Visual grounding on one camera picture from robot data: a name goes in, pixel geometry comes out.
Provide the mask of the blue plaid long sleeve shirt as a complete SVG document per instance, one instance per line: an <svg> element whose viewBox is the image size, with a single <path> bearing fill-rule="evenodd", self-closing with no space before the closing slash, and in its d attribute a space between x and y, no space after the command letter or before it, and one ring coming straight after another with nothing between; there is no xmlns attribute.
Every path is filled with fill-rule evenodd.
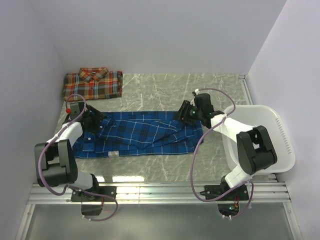
<svg viewBox="0 0 320 240"><path fill-rule="evenodd" d="M85 132L72 147L80 159L193 153L203 135L200 121L186 124L173 111L105 112L98 132Z"/></svg>

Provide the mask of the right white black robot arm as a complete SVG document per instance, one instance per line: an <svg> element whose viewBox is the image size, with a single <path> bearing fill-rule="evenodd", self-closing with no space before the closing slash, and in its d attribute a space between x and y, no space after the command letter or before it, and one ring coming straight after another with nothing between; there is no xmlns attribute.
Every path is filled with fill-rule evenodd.
<svg viewBox="0 0 320 240"><path fill-rule="evenodd" d="M236 143L238 164L220 184L221 196L231 200L238 194L237 187L277 163L274 145L266 127L247 125L230 118L229 113L214 110L208 93L193 95L193 102L184 100L173 119L187 125L201 123L209 132L218 132Z"/></svg>

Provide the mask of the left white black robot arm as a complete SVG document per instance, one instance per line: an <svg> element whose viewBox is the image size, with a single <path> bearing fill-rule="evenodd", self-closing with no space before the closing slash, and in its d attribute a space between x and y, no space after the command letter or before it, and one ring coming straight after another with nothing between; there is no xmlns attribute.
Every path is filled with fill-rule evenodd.
<svg viewBox="0 0 320 240"><path fill-rule="evenodd" d="M34 147L37 183L61 196L67 188L82 192L89 201L96 201L101 189L96 176L78 170L73 150L77 139L86 133L97 134L107 116L84 102L66 108L66 117L54 137Z"/></svg>

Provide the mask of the folded orange plaid shirt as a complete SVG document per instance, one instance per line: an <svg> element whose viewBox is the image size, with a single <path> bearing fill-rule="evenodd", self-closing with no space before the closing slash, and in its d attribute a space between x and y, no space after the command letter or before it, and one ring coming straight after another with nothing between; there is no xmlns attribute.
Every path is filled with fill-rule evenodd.
<svg viewBox="0 0 320 240"><path fill-rule="evenodd" d="M80 68L78 72L67 73L64 77L63 96L65 100L78 101L113 99L122 96L123 72L111 71L106 67Z"/></svg>

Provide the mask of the white plastic basin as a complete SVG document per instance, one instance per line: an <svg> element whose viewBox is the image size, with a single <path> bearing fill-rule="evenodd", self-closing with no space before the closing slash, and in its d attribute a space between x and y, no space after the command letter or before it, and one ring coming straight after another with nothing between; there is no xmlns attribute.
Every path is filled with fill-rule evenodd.
<svg viewBox="0 0 320 240"><path fill-rule="evenodd" d="M296 155L287 129L274 109L265 105L237 105L229 117L245 125L266 127L277 155L277 163L258 171L258 175L283 173L295 165Z"/></svg>

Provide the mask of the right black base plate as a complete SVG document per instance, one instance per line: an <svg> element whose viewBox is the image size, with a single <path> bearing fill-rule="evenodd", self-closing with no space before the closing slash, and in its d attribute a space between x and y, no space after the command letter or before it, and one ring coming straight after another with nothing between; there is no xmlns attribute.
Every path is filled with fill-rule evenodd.
<svg viewBox="0 0 320 240"><path fill-rule="evenodd" d="M204 190L200 192L201 196L204 196L206 200L214 199L228 190L228 186L223 188L221 185L205 185ZM230 193L226 194L224 197L218 201L247 201L249 200L249 191L246 185L242 185Z"/></svg>

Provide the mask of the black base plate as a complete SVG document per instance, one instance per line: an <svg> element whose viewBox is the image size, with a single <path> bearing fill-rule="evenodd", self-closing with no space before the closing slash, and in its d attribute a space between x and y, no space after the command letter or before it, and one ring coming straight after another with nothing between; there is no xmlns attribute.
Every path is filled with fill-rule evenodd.
<svg viewBox="0 0 320 240"><path fill-rule="evenodd" d="M214 199L228 190L228 186L223 188L221 185L205 185L204 190L200 192L201 196L204 196L206 200ZM249 200L249 191L246 185L242 185L230 193L226 194L224 197L218 201L247 201Z"/></svg>
<svg viewBox="0 0 320 240"><path fill-rule="evenodd" d="M94 190L72 191L71 202L113 202L117 195L116 186L99 186Z"/></svg>

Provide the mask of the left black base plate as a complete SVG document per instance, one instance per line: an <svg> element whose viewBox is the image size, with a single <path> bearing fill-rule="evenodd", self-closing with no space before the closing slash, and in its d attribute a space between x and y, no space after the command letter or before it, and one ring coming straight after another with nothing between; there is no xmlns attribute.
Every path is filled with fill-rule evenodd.
<svg viewBox="0 0 320 240"><path fill-rule="evenodd" d="M72 191L71 202L113 202L117 195L116 186L99 186L94 190Z"/></svg>

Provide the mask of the aluminium mounting rail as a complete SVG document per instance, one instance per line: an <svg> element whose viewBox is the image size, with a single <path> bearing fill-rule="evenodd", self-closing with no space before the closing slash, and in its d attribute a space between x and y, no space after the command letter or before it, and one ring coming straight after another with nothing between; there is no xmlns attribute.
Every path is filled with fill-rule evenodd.
<svg viewBox="0 0 320 240"><path fill-rule="evenodd" d="M116 187L116 200L120 205L130 204L201 204L187 182L114 182L101 183L103 187ZM75 204L71 201L72 190L62 196L50 193L34 184L27 203L32 205ZM290 203L291 198L283 182L255 182L253 203Z"/></svg>

